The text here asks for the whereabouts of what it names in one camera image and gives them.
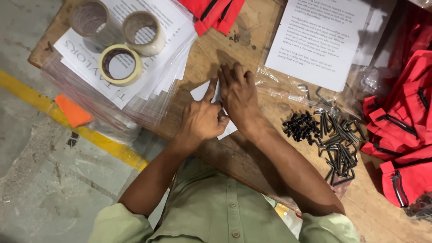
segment hand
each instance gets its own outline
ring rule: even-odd
[[[233,70],[226,64],[221,65],[218,75],[226,112],[241,134],[251,140],[254,133],[267,124],[258,106],[254,74],[251,71],[244,73],[237,62]]]
[[[211,103],[215,95],[218,78],[210,79],[210,85],[200,101],[193,101],[183,110],[181,126],[175,140],[196,150],[204,141],[221,135],[229,122],[229,117],[222,110],[222,103]]]

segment tape roll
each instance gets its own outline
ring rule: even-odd
[[[78,4],[71,12],[70,26],[102,49],[124,43],[121,22],[99,0],[86,0]]]
[[[115,79],[109,72],[109,63],[116,55],[119,54],[129,55],[135,61],[135,67],[133,68],[133,71],[129,76],[123,79]],[[143,69],[143,60],[141,57],[126,45],[112,45],[106,48],[99,58],[99,71],[101,72],[102,77],[104,77],[108,82],[120,86],[127,86],[136,82],[141,77]]]
[[[156,34],[152,37],[152,33],[145,32],[139,35],[145,44],[137,44],[135,36],[142,28],[150,27]],[[151,57],[162,52],[165,47],[166,37],[165,32],[162,30],[158,19],[147,11],[136,11],[128,15],[122,26],[123,37],[126,43],[139,54]]]

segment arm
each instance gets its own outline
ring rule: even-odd
[[[235,63],[233,70],[222,65],[218,75],[221,97],[230,119],[270,159],[300,210],[314,216],[345,214],[342,203],[313,165],[264,118],[258,107],[253,73],[244,73],[241,65]]]
[[[216,75],[210,80],[201,101],[194,101],[185,107],[177,134],[118,200],[133,214],[148,217],[159,204],[183,160],[195,152],[204,140],[225,131],[229,118],[221,115],[222,104],[218,101],[210,103],[217,80]]]

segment shirt sleeve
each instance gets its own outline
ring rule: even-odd
[[[332,213],[315,217],[302,214],[303,225],[299,234],[301,243],[358,243],[353,223],[343,214]]]
[[[153,235],[144,215],[132,214],[117,203],[102,209],[95,219],[89,243],[137,243]]]

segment green shirt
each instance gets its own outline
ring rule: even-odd
[[[260,193],[194,159],[179,169],[156,232],[143,215],[115,204],[99,212],[89,243],[359,242],[342,214],[302,218],[297,240]]]

